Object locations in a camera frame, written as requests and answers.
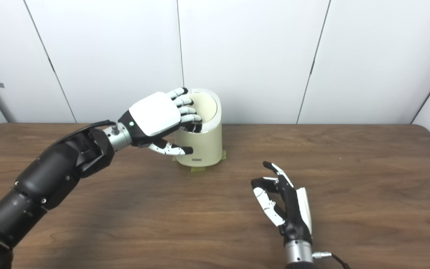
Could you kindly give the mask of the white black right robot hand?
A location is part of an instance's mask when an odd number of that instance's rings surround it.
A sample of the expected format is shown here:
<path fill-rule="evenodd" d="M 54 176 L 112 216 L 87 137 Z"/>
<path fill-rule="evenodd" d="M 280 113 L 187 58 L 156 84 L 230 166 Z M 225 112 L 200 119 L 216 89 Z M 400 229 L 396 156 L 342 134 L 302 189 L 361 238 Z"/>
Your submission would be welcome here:
<path fill-rule="evenodd" d="M 305 188 L 296 188 L 288 175 L 274 163 L 263 166 L 276 177 L 253 179 L 253 193 L 265 215 L 284 238 L 284 243 L 303 240 L 312 244 L 312 218 Z"/>

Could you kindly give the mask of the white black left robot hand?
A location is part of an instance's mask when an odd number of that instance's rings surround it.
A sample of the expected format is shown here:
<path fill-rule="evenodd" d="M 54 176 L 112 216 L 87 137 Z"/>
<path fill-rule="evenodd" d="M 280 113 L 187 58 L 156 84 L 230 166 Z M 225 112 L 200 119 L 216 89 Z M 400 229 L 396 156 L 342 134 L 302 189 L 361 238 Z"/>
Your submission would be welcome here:
<path fill-rule="evenodd" d="M 156 92 L 133 104 L 118 119 L 125 142 L 120 142 L 114 149 L 131 145 L 164 155 L 193 154 L 192 147 L 164 140 L 181 127 L 202 123 L 202 117 L 192 107 L 194 101 L 187 97 L 188 92 L 186 87 L 178 87 L 167 93 Z"/>

